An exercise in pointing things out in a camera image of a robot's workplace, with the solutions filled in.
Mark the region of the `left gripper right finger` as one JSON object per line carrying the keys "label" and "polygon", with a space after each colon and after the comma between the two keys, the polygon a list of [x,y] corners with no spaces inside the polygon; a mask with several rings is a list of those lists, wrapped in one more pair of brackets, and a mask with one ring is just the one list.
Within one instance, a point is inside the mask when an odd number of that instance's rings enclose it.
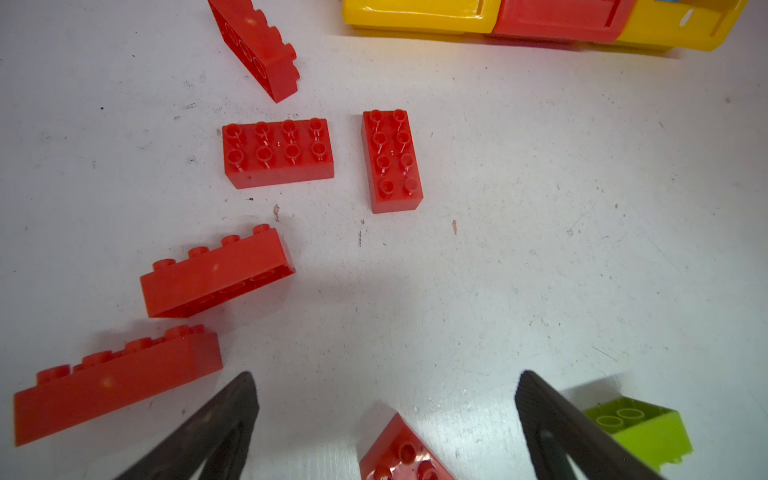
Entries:
{"label": "left gripper right finger", "polygon": [[525,370],[515,392],[531,462],[538,479],[573,479],[574,460],[589,479],[658,479],[654,470],[544,381]]}

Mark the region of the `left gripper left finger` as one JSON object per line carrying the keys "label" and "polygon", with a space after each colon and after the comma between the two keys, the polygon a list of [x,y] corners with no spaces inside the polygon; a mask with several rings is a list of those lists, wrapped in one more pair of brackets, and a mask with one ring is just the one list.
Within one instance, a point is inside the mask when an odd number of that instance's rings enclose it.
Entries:
{"label": "left gripper left finger", "polygon": [[120,479],[238,479],[259,413],[252,374],[236,376]]}

